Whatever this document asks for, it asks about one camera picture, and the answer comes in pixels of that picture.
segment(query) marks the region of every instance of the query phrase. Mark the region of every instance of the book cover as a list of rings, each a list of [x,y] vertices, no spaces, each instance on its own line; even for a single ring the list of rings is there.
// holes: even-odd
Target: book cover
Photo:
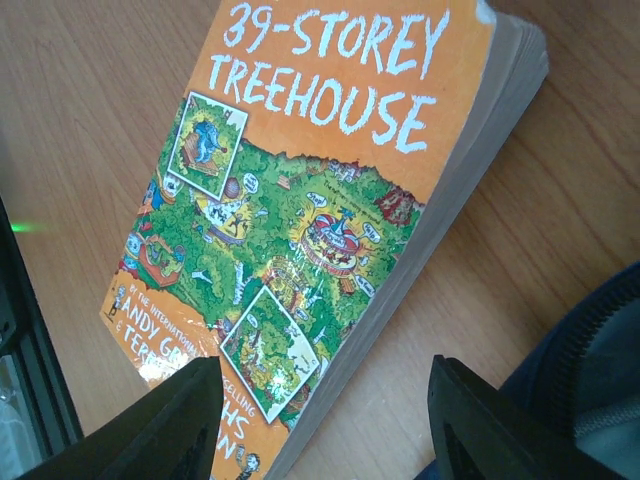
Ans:
[[[222,1],[101,317],[153,387],[220,356],[212,475],[262,478],[469,114],[476,0]]]

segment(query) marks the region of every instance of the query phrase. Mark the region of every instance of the cartoon treehouse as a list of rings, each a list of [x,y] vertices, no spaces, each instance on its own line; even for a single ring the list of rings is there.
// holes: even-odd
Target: cartoon treehouse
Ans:
[[[204,216],[209,225],[205,228],[195,221],[192,228],[208,243],[216,237],[225,245],[242,245],[250,226],[251,213],[248,207],[245,207],[251,201],[251,197],[242,196],[242,193],[242,187],[234,177],[229,177],[225,184],[225,201],[194,192],[194,211],[196,215]]]
[[[160,287],[168,287],[180,279],[185,257],[182,245],[171,248],[164,238],[152,235],[141,246],[139,261]]]
[[[197,108],[195,99],[191,99],[192,108]],[[225,118],[229,118],[231,112],[225,112]],[[195,124],[193,132],[185,138],[182,147],[182,160],[187,168],[192,168],[209,176],[218,175],[220,168],[213,161],[216,150],[227,153],[227,148],[220,145],[218,139],[220,132],[213,122],[203,120]]]
[[[304,231],[300,245],[313,264],[337,277],[346,277],[357,265],[360,240],[347,224],[355,214],[344,207],[340,214],[340,219],[328,213],[316,216]]]

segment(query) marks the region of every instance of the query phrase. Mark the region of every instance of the cartoon character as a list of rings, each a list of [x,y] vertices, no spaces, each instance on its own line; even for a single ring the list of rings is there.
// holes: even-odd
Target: cartoon character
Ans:
[[[233,234],[234,237],[238,236],[238,227],[240,225],[242,225],[246,229],[247,228],[247,219],[246,218],[243,219],[241,213],[234,213],[233,214],[233,221],[229,224],[229,226],[235,228],[235,232]]]
[[[154,242],[151,244],[151,248],[147,248],[147,251],[151,254],[151,265],[158,265],[160,263],[160,253],[162,253],[162,245],[160,242]]]
[[[124,298],[124,294],[125,293],[127,293],[127,289],[125,288],[124,285],[120,285],[118,287],[118,293],[116,293],[116,296],[113,299],[113,304],[111,305],[111,310],[109,310],[109,313],[107,314],[109,319],[111,319],[111,317],[113,317],[118,312],[118,310],[120,310],[120,308],[122,308],[122,299]]]
[[[216,150],[227,153],[227,149],[218,143],[219,133],[213,123],[208,121],[197,123],[194,130],[200,135],[200,138],[198,138],[198,156],[194,159],[196,163],[207,163]]]
[[[159,186],[160,172],[156,171],[156,177],[151,180],[147,187],[147,193],[144,196],[144,202],[151,202],[151,208],[159,209],[165,203],[172,204],[175,202],[176,195],[184,186],[182,180],[168,173],[162,179],[162,187]]]
[[[257,453],[249,453],[246,458],[246,462],[243,461],[244,458],[244,445],[238,445],[238,451],[236,452],[236,462],[240,467],[241,473],[236,477],[236,480],[249,480],[251,474],[260,470],[260,457]]]
[[[209,201],[204,207],[203,213],[213,226],[221,227],[227,223],[227,221],[234,216],[238,210],[240,210],[240,207],[249,201],[251,201],[250,196],[244,197],[241,200],[224,203]]]
[[[233,323],[231,323],[231,320],[229,320],[227,317],[219,318],[213,328],[218,331],[218,337],[222,342],[225,338],[227,338],[227,335],[229,335],[231,329],[233,329]]]
[[[127,237],[127,243],[124,249],[124,255],[118,265],[120,270],[129,272],[133,278],[138,279],[138,257],[140,256],[140,248],[144,243],[144,239],[137,233],[131,232]]]
[[[331,225],[331,230],[339,235],[344,235],[344,231],[347,228],[347,220],[353,220],[356,216],[351,210],[345,207],[340,208],[340,213],[342,214],[342,218],[338,221],[338,223],[334,223]]]

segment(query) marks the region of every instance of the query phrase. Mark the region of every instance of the wood grain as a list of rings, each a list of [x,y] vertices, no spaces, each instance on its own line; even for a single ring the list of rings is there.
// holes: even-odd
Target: wood grain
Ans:
[[[411,478],[431,358],[498,385],[638,258],[640,2],[515,0],[551,75],[289,474]],[[214,2],[3,0],[0,195],[86,433],[144,393],[97,312]]]

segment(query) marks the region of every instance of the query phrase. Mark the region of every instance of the book title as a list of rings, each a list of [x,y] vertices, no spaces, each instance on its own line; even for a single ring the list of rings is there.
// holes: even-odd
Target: book title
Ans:
[[[337,56],[350,62],[342,70],[354,78],[358,73],[352,69],[373,63],[378,76],[413,75],[424,80],[450,22],[448,9],[437,19],[423,14],[403,15],[400,24],[394,24],[389,16],[375,14],[366,18],[346,11],[323,13],[318,9],[302,12],[293,22],[276,23],[273,7],[262,5],[254,9],[247,2],[235,5],[229,14],[234,23],[220,34],[230,49],[244,47],[247,54],[259,54],[268,36],[280,35],[283,58],[290,54],[295,58],[312,56],[320,68],[322,59]],[[365,128],[377,115],[382,122],[378,125],[384,127],[371,128],[374,144],[394,142],[395,149],[404,154],[427,149],[421,132],[426,129],[421,110],[435,105],[435,96],[400,89],[381,95],[375,79],[371,79],[372,85],[365,92],[336,78],[305,75],[289,65],[245,61],[228,53],[211,55],[211,62],[209,89],[235,96],[240,108],[242,104],[260,103],[268,111],[308,119],[318,127],[337,122],[346,136]],[[366,97],[366,103],[360,95]],[[403,105],[404,111],[398,112],[394,104]],[[363,108],[355,112],[354,105]]]

